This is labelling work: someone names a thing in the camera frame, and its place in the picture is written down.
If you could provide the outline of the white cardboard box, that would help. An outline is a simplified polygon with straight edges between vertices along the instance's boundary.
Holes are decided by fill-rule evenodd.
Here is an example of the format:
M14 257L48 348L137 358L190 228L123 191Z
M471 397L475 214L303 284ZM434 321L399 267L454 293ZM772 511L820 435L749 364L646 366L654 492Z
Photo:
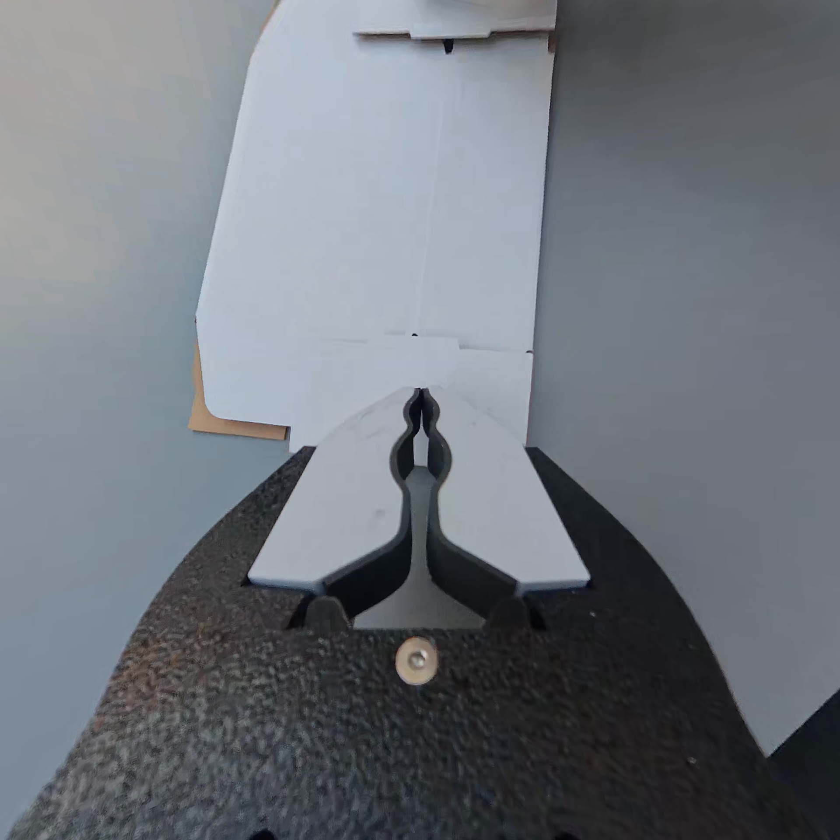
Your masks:
M295 452L443 385L525 443L555 11L278 3L196 309L213 417Z

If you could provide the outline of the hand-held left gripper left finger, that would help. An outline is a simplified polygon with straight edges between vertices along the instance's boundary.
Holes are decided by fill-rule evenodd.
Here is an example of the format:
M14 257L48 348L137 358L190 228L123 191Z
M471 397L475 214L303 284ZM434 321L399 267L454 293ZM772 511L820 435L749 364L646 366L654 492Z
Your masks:
M315 447L248 572L254 586L328 596L356 617L411 570L406 477L422 391L402 388L346 418Z

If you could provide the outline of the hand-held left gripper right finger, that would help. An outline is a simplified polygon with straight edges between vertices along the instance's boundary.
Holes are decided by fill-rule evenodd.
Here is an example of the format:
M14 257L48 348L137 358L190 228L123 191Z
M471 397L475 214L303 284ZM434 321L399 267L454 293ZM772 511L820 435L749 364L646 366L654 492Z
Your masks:
M591 574L525 447L445 388L422 396L436 586L482 618L513 598L585 588Z

